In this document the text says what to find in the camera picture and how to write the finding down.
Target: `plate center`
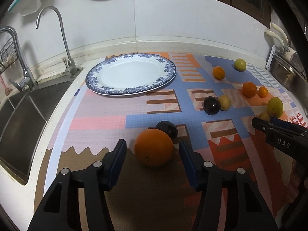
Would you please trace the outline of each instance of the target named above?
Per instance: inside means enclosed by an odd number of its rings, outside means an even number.
[[[106,65],[98,79],[111,88],[135,88],[155,81],[160,75],[161,70],[157,65],[136,60]]]

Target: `white oval plate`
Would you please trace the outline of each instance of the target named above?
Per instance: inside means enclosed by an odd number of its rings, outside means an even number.
[[[86,84],[101,95],[135,95],[170,82],[177,68],[167,58],[154,54],[125,54],[102,61],[90,70]]]

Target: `curved metal faucet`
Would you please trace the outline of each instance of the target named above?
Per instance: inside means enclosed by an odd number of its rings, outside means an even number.
[[[53,11],[56,12],[56,14],[58,15],[58,18],[59,18],[59,21],[60,21],[60,28],[61,28],[61,33],[62,33],[62,38],[63,38],[63,42],[64,42],[64,46],[65,46],[65,50],[66,50],[66,54],[67,54],[67,57],[68,57],[68,61],[66,63],[66,60],[64,59],[64,64],[66,66],[66,70],[65,72],[66,73],[71,73],[72,75],[75,75],[77,73],[77,68],[76,68],[76,64],[74,62],[74,60],[72,59],[72,57],[70,56],[70,50],[68,49],[68,46],[67,46],[67,41],[66,41],[66,37],[65,37],[65,32],[64,32],[64,27],[63,27],[63,21],[62,21],[62,16],[60,14],[60,11],[54,7],[54,6],[47,6],[45,8],[43,8],[40,13],[38,14],[38,17],[36,19],[36,29],[38,29],[39,27],[39,22],[40,22],[40,19],[41,19],[41,16],[42,16],[42,13],[45,9],[52,9]]]
[[[6,26],[6,27],[3,27],[3,28],[0,28],[0,33],[2,33],[2,32],[9,33],[12,36],[16,55],[19,59],[21,67],[23,68],[24,79],[22,79],[20,81],[20,83],[17,83],[15,81],[11,80],[11,79],[10,79],[10,82],[20,92],[23,91],[27,85],[29,85],[30,89],[35,87],[37,85],[37,83],[36,83],[36,81],[33,77],[33,74],[31,72],[30,68],[28,67],[28,65],[26,64],[26,62],[23,58],[23,54],[21,52],[21,48],[20,48],[20,45],[19,45],[19,41],[18,41],[18,37],[17,37],[17,33],[16,33],[15,29],[10,27],[10,26]]]

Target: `silver rivet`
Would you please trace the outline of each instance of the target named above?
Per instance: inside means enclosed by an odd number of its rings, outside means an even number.
[[[243,169],[242,167],[239,167],[237,171],[238,171],[239,174],[244,174],[244,173],[246,173],[246,170]]]
[[[100,167],[101,165],[103,165],[101,161],[96,161],[95,163],[93,163],[93,166],[95,167]]]
[[[204,165],[205,167],[212,167],[212,166],[213,166],[213,163],[211,163],[210,161],[206,161],[206,162],[203,163],[203,165]]]
[[[63,168],[61,174],[66,175],[70,170],[68,168]]]

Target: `sink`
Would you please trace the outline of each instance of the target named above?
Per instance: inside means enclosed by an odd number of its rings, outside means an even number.
[[[0,110],[0,164],[23,185],[44,128],[73,80],[64,76],[41,83],[11,96]]]

